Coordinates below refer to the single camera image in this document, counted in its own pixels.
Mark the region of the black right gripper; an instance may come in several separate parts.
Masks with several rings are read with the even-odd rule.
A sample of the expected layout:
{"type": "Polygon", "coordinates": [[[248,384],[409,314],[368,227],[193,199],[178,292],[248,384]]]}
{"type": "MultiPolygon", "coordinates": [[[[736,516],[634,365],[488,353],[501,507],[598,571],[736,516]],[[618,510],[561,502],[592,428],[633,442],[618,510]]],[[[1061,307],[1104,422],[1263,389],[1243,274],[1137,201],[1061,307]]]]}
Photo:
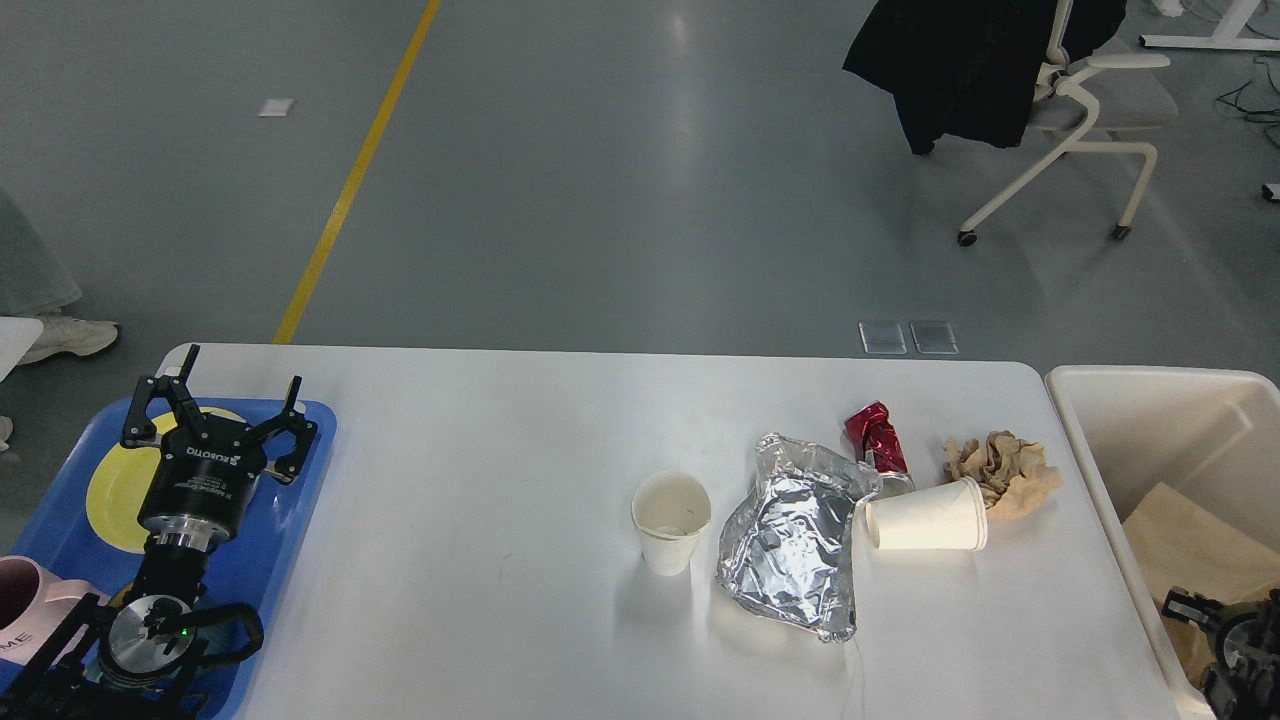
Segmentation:
{"type": "Polygon", "coordinates": [[[1201,691],[1215,717],[1279,717],[1276,591],[1266,600],[1225,605],[1185,588],[1171,588],[1161,616],[1207,635],[1215,660],[1202,676],[1201,691]]]}

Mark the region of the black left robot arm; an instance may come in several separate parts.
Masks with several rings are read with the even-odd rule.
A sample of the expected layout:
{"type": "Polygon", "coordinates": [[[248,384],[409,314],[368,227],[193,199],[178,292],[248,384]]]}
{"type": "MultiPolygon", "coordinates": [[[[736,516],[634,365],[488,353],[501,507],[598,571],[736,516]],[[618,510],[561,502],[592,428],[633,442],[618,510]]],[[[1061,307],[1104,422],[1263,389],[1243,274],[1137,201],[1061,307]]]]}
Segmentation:
{"type": "Polygon", "coordinates": [[[297,559],[337,434],[280,405],[196,398],[198,347],[84,429],[13,547],[52,628],[3,661],[5,719],[229,719],[297,559]]]}

